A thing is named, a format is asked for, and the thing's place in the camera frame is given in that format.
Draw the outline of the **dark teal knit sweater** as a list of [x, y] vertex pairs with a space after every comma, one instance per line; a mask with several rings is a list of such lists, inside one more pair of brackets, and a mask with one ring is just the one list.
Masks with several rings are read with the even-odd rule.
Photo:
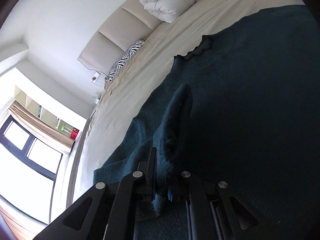
[[187, 239], [175, 171], [241, 194], [282, 239], [319, 239], [319, 25], [304, 5], [263, 9], [176, 56], [94, 181], [135, 171], [157, 148], [159, 191], [135, 239]]

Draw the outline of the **red box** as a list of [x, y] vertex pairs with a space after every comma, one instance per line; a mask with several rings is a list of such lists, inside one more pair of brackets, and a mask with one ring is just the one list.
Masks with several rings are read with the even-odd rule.
[[78, 133], [79, 133], [79, 130], [76, 129], [76, 128], [73, 128], [73, 130], [71, 131], [71, 135], [70, 135], [70, 138], [75, 140], [76, 137], [78, 136]]

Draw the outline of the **dark framed window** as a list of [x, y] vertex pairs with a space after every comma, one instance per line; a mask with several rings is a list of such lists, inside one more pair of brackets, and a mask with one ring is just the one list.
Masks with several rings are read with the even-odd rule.
[[16, 210], [49, 224], [62, 153], [9, 116], [1, 126], [1, 197]]

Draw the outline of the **green container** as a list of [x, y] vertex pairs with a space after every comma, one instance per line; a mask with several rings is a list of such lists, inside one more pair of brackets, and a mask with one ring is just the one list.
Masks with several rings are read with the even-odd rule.
[[61, 124], [58, 126], [58, 130], [60, 132], [65, 132], [65, 133], [68, 133], [68, 134], [71, 134], [72, 132], [72, 129], [70, 127], [68, 127], [66, 124]]

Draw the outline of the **beige curtain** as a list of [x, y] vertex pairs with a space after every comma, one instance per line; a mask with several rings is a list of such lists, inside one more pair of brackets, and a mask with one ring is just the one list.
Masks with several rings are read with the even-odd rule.
[[74, 143], [73, 139], [45, 124], [17, 101], [14, 101], [8, 110], [14, 119], [32, 135], [57, 151], [67, 155], [70, 154]]

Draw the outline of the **beige bed sheet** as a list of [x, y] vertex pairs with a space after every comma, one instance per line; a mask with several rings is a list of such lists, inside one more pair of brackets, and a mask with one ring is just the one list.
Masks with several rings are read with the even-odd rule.
[[186, 55], [200, 44], [203, 35], [218, 33], [261, 9], [302, 3], [302, 0], [200, 0], [174, 22], [160, 24], [102, 94], [86, 133], [74, 198], [78, 199], [92, 186], [94, 171], [120, 145], [131, 120], [171, 71], [176, 55]]

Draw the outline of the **zebra print pillow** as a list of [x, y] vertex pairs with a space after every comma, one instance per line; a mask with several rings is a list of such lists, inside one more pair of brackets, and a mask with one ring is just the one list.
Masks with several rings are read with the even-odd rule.
[[111, 82], [117, 75], [117, 73], [120, 71], [120, 69], [125, 66], [125, 64], [133, 57], [133, 55], [142, 48], [145, 41], [142, 39], [137, 39], [129, 48], [125, 51], [125, 53], [113, 64], [113, 66], [110, 69], [108, 78]]

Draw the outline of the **beige upholstered headboard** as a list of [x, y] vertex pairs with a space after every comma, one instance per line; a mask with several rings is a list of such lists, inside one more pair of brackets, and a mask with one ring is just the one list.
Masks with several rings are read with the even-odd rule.
[[101, 25], [78, 57], [89, 70], [109, 74], [113, 64], [137, 39], [146, 39], [162, 22], [139, 0], [127, 0]]

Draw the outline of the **wall socket with charger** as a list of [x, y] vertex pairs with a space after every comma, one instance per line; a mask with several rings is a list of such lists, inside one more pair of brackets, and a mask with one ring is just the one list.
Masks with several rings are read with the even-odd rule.
[[98, 71], [96, 71], [92, 77], [92, 83], [95, 83], [99, 79], [100, 76], [101, 76], [101, 74]]

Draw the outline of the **white wall shelf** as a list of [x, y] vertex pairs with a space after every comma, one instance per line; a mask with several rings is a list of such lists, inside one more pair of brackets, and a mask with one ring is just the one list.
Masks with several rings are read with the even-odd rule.
[[[15, 86], [14, 89], [14, 99], [19, 102], [25, 109], [27, 109], [30, 113], [36, 116], [38, 119], [43, 121], [45, 124], [50, 126], [52, 129], [58, 130], [58, 126], [61, 124], [66, 124], [73, 130], [73, 126], [63, 121], [61, 118], [55, 116], [53, 113], [45, 109], [42, 105], [38, 104], [31, 97], [29, 97], [25, 92], [23, 92], [20, 88]], [[65, 132], [60, 132], [66, 137], [70, 138], [70, 134]]]

